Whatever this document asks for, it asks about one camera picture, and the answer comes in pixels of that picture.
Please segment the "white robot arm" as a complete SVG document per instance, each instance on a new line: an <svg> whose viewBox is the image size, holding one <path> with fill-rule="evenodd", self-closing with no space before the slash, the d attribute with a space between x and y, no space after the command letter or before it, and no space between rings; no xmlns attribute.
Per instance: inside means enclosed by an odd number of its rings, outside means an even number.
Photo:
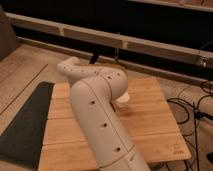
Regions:
<svg viewBox="0 0 213 171"><path fill-rule="evenodd" d="M74 116L100 171L151 171L111 105L127 91L126 73L119 67L81 65L77 57L57 69L69 82Z"/></svg>

